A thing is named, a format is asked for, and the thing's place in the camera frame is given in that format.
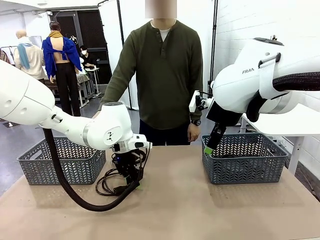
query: dark pants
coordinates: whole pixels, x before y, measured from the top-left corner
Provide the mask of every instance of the dark pants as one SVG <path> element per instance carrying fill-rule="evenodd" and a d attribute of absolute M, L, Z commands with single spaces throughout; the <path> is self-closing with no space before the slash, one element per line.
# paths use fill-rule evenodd
<path fill-rule="evenodd" d="M 55 79 L 56 85 L 58 86 L 62 110 L 71 116 L 73 115 L 79 117 L 81 114 L 75 66 L 71 62 L 56 63 Z"/>
<path fill-rule="evenodd" d="M 145 135 L 148 142 L 151 142 L 153 146 L 178 146 L 178 145 L 190 145 L 188 141 L 188 127 L 190 122 L 166 130 L 155 129 L 142 120 L 140 120 L 139 133 Z"/>

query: hand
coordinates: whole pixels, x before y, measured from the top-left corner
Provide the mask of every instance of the hand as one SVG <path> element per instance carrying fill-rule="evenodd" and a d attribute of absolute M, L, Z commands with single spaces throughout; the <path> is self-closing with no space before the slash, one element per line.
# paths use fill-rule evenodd
<path fill-rule="evenodd" d="M 200 135 L 201 129 L 199 126 L 194 125 L 193 123 L 189 124 L 188 127 L 188 140 L 189 143 L 194 142 L 195 140 L 198 139 Z"/>

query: table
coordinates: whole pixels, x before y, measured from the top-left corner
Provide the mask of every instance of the table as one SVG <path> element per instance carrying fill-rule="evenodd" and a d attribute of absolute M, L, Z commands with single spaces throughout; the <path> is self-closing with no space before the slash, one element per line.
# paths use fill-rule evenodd
<path fill-rule="evenodd" d="M 242 115 L 241 130 L 246 130 L 247 121 L 259 132 L 268 136 L 297 137 L 289 164 L 289 171 L 294 175 L 297 169 L 300 151 L 305 136 L 320 135 L 320 112 L 298 104 L 293 110 L 283 114 L 260 114 L 257 122 Z"/>
<path fill-rule="evenodd" d="M 3 240 L 297 240 L 320 237 L 320 203 L 287 169 L 279 183 L 210 184 L 200 146 L 151 150 L 141 186 L 108 212 L 77 206 L 60 186 L 25 177 L 0 198 Z M 111 168 L 111 151 L 100 176 Z M 110 179 L 114 187 L 123 178 Z M 85 200 L 113 197 L 74 185 Z"/>
<path fill-rule="evenodd" d="M 89 78 L 85 74 L 77 74 L 76 75 L 76 79 L 77 79 L 77 82 L 78 82 L 78 86 L 80 86 L 79 87 L 79 99 L 80 99 L 80 106 L 79 107 L 83 108 L 89 102 L 89 96 L 88 96 L 88 91 L 87 91 L 87 87 L 86 87 L 86 82 L 89 81 Z M 47 82 L 47 83 L 49 82 L 49 79 L 48 79 L 47 76 L 44 78 L 44 81 Z M 46 84 L 47 87 L 54 86 L 51 82 L 49 82 L 48 84 L 49 85 Z M 81 90 L 83 90 L 84 102 L 83 102 L 83 97 L 82 97 L 82 94 L 81 94 Z"/>
<path fill-rule="evenodd" d="M 98 73 L 97 73 L 97 71 L 98 71 L 99 69 L 100 69 L 99 67 L 95 67 L 95 68 L 93 68 L 93 69 L 90 69 L 90 68 L 85 68 L 85 69 L 84 69 L 86 72 L 88 72 L 88 73 L 93 72 L 93 74 L 94 74 L 94 81 L 95 81 L 95 88 L 96 88 L 95 97 L 96 97 L 96 98 L 99 97 L 99 95 L 101 94 L 101 92 L 99 92 L 99 86 L 98 86 L 98 81 L 97 81 L 97 79 L 98 79 Z"/>

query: olive green shirt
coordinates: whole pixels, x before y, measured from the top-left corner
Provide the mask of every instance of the olive green shirt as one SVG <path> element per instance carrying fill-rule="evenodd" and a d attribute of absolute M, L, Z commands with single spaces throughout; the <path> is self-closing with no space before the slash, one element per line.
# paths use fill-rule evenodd
<path fill-rule="evenodd" d="M 202 49 L 195 30 L 177 20 L 164 41 L 150 22 L 132 31 L 99 110 L 119 101 L 135 73 L 139 114 L 146 124 L 165 130 L 200 119 L 200 111 L 189 111 L 194 91 L 203 89 Z"/>

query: doorway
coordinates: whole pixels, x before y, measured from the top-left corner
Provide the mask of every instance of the doorway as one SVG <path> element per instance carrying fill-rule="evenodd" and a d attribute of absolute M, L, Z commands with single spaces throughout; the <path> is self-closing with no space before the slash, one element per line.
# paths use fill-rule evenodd
<path fill-rule="evenodd" d="M 105 40 L 99 11 L 97 9 L 53 11 L 50 18 L 52 21 L 60 23 L 61 34 L 64 37 L 76 37 L 76 48 L 79 56 L 80 46 L 84 45 L 88 48 L 88 52 L 98 60 L 97 68 L 99 68 L 99 84 L 108 84 L 112 73 L 109 62 L 108 46 Z"/>

